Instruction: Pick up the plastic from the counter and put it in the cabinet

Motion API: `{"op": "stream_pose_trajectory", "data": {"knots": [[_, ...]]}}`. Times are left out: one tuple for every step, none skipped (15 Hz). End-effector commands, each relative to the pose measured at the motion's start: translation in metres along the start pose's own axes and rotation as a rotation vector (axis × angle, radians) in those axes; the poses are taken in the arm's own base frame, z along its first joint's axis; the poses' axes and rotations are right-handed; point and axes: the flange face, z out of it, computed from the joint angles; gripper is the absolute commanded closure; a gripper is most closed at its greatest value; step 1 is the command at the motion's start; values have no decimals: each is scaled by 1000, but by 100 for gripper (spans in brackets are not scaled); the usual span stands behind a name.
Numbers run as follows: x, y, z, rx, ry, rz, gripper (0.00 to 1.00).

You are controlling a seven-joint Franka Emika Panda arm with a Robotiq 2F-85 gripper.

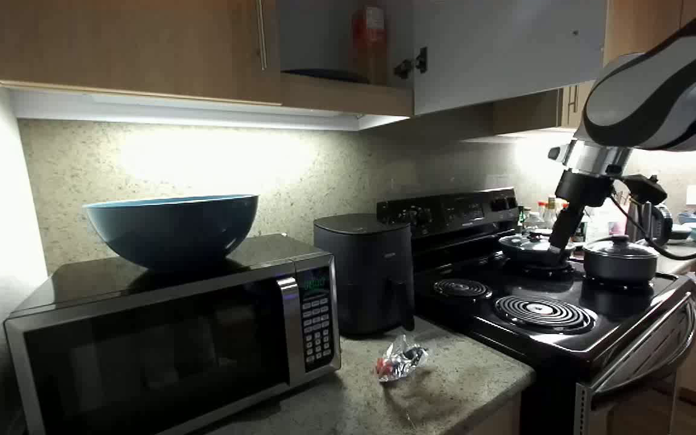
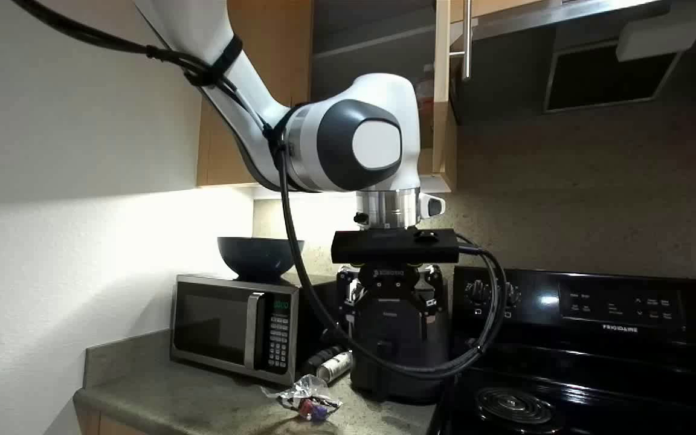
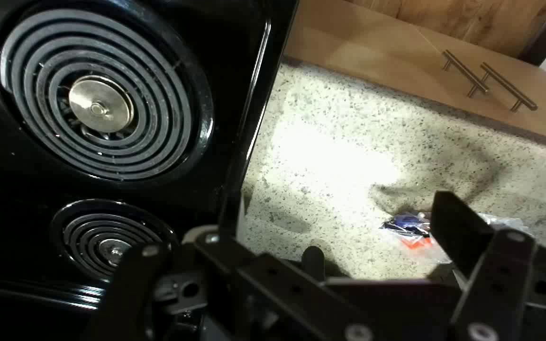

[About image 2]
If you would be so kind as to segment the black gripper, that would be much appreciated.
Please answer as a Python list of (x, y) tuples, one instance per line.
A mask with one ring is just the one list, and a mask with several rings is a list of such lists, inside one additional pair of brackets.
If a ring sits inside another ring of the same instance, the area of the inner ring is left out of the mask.
[[(354, 304), (353, 342), (394, 364), (434, 367), (448, 357), (444, 309), (410, 267), (361, 267), (357, 282), (364, 294)], [(357, 354), (349, 387), (361, 396), (436, 396), (442, 381), (389, 371)]]

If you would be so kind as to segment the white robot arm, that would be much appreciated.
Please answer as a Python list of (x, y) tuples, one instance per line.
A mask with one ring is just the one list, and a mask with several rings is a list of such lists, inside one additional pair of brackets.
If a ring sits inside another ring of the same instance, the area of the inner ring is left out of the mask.
[(419, 227), (419, 123), (412, 84), (364, 73), (342, 91), (301, 103), (273, 97), (235, 31), (226, 0), (135, 0), (164, 52), (190, 65), (185, 81), (235, 132), (258, 184), (353, 190), (364, 221), (332, 238), (331, 258), (357, 269), (364, 294), (354, 323), (335, 333), (353, 349), (353, 387), (430, 395), (456, 364), (442, 320), (424, 311), (417, 269), (456, 257), (448, 229)]

